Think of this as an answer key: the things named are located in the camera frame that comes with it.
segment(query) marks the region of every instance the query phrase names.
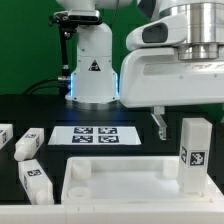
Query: white plastic tray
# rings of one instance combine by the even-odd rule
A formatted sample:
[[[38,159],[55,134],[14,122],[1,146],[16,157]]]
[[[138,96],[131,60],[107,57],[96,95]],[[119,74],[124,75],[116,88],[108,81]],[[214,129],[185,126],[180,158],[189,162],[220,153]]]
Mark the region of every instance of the white plastic tray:
[[[0,223],[223,224],[224,196],[213,181],[208,177],[204,195],[183,194],[175,179],[163,176],[167,159],[178,157],[70,158],[62,205],[0,206]],[[74,178],[72,166],[78,160],[89,161],[91,173],[87,163],[86,172]],[[69,197],[77,187],[87,194]]]

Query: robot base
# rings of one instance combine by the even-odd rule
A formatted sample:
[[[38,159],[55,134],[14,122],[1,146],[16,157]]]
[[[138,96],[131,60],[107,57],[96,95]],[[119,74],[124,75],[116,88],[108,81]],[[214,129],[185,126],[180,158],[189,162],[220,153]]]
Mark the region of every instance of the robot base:
[[[81,103],[66,99],[66,105],[82,110],[109,110],[120,105],[120,101],[115,100],[109,103]]]

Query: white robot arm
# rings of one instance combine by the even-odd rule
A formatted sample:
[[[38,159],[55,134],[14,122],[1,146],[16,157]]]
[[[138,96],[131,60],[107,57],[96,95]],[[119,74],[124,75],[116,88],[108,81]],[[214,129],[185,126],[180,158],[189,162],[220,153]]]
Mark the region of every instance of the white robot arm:
[[[96,8],[117,9],[132,0],[57,0],[66,11],[55,13],[64,35],[77,34],[77,67],[71,74],[68,104],[105,109],[116,103],[118,78],[112,68],[112,32]]]
[[[127,38],[133,52],[122,64],[120,100],[152,107],[165,140],[164,106],[224,102],[224,2],[161,0],[158,6],[160,19]]]

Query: black tabletop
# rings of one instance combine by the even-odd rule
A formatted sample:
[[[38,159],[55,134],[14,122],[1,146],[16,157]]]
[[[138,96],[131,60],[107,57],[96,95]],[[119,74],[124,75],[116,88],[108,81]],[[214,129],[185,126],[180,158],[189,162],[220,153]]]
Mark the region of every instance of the black tabletop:
[[[35,159],[54,186],[54,198],[60,203],[66,162],[72,156],[172,156],[179,154],[183,118],[203,117],[213,124],[208,173],[224,192],[224,127],[197,106],[167,107],[164,120],[172,130],[171,139],[161,141],[150,108],[127,109],[121,104],[109,110],[87,111],[72,108],[59,96],[2,95],[0,124],[13,124],[13,139],[0,150],[0,204],[29,204],[18,178],[14,159],[15,143],[29,128],[44,128],[45,141]],[[138,146],[49,146],[55,126],[134,126]]]

